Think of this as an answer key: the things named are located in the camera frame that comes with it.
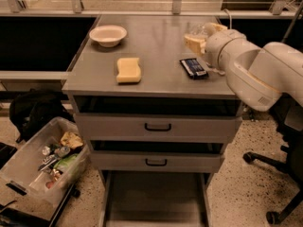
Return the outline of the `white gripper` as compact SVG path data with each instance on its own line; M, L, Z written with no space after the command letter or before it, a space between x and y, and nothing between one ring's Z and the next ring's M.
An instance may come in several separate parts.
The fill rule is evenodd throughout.
M214 67L219 67L219 56L223 48L233 40L245 39L246 36L236 29L216 23L205 23L205 30L214 33L207 40L189 34L184 36L186 46L197 55L205 55L205 60Z

